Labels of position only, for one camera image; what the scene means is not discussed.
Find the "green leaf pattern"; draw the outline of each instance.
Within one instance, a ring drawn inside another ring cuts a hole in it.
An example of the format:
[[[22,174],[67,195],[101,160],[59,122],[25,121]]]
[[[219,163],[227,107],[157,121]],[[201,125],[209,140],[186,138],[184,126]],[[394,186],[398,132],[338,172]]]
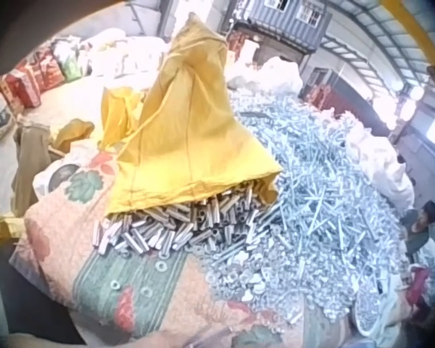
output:
[[[89,203],[103,188],[103,178],[96,170],[78,172],[69,179],[65,194],[71,202]]]

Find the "pile of bolts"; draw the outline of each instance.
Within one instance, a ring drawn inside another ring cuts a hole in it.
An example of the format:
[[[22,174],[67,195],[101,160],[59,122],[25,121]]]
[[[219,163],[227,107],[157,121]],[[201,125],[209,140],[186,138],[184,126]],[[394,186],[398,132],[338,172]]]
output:
[[[322,121],[291,95],[231,92],[237,118],[283,167],[278,200],[267,207],[248,181],[200,202],[130,212],[97,223],[94,246],[123,257],[157,250],[190,252],[216,299],[270,310],[284,327],[302,307],[334,323],[359,289],[407,268],[396,212],[367,182],[341,145],[356,120]],[[300,306],[304,299],[306,306]],[[356,321],[377,319],[371,297]]]

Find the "concrete floor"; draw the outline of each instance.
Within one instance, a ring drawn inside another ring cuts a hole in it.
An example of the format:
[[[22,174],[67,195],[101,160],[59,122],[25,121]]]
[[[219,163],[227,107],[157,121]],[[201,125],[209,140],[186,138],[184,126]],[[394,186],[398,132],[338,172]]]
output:
[[[149,87],[156,74],[130,75],[115,80],[87,77],[59,88],[47,91],[41,97],[42,105],[26,110],[25,117],[33,122],[52,128],[61,128],[74,118],[95,124],[95,134],[100,134],[100,101],[105,86]],[[11,184],[17,169],[16,146],[11,131],[0,141],[0,214],[10,211],[12,198]],[[0,336],[7,333],[7,322],[0,297]]]

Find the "person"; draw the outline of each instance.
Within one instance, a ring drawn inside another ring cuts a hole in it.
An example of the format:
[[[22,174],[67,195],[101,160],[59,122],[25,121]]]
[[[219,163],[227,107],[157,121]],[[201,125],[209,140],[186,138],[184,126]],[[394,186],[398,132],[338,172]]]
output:
[[[411,257],[430,238],[428,227],[435,222],[435,202],[426,202],[420,211],[408,210],[400,222],[406,233],[407,256]]]
[[[69,310],[53,301],[24,278],[9,264],[17,239],[0,246],[0,293],[10,335],[2,346],[10,348],[87,347],[75,327]],[[157,331],[134,342],[121,337],[115,347],[122,348],[179,348],[188,337]]]

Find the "yellow plastic sack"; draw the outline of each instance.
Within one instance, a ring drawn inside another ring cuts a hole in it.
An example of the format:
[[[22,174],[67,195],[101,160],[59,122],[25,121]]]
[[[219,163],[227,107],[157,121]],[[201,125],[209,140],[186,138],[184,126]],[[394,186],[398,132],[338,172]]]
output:
[[[233,116],[226,56],[225,39],[192,14],[140,106],[137,129],[129,136],[135,127],[123,126],[129,137],[117,159],[108,213],[200,200],[254,179],[261,179],[264,201],[276,200],[271,183],[281,167]],[[132,98],[131,91],[122,93]],[[128,118],[133,113],[126,104],[108,109]],[[120,127],[113,128],[105,128],[106,143],[121,137]]]
[[[104,135],[100,149],[122,141],[138,127],[144,92],[134,91],[130,87],[104,89],[101,97],[101,124]]]
[[[92,122],[86,122],[75,118],[58,131],[57,136],[50,145],[58,151],[69,154],[71,143],[77,140],[90,138],[94,129],[95,125]]]
[[[12,213],[0,215],[0,244],[10,238],[19,238],[25,230],[24,219]]]

